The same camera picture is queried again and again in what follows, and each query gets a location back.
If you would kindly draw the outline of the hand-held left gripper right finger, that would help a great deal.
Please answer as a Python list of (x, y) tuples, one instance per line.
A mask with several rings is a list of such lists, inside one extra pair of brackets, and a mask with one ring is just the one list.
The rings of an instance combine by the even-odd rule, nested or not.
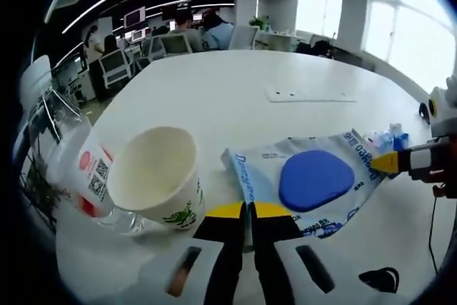
[(361, 281), (332, 248), (303, 237), (285, 208), (249, 204), (255, 266), (267, 304), (360, 304)]

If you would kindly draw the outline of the person's right hand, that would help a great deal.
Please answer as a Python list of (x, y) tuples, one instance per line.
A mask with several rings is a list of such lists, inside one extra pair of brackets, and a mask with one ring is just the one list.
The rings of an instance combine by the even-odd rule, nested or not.
[(447, 199), (457, 198), (456, 182), (444, 182), (441, 185), (433, 186), (433, 195), (437, 198), (446, 197)]

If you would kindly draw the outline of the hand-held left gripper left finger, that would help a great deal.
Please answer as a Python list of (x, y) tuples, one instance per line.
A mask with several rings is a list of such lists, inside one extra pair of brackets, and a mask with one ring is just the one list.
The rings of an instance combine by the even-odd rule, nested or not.
[(192, 237), (145, 263), (117, 304), (232, 304), (242, 269), (246, 203), (211, 210)]

